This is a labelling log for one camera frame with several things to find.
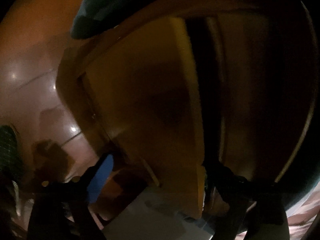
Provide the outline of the checked slipper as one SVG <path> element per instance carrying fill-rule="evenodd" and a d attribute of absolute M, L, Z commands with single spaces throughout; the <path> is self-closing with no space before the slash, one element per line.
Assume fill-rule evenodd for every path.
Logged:
<path fill-rule="evenodd" d="M 18 169 L 20 156 L 15 131 L 1 126 L 1 176 L 12 176 Z"/>

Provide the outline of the brown wooden nightstand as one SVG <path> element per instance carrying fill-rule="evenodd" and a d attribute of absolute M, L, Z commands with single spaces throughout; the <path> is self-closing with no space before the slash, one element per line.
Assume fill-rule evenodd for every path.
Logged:
<path fill-rule="evenodd" d="M 216 161 L 278 180 L 299 149 L 313 92 L 302 3 L 159 0 L 59 66 L 59 97 L 148 170 L 193 218 Z"/>

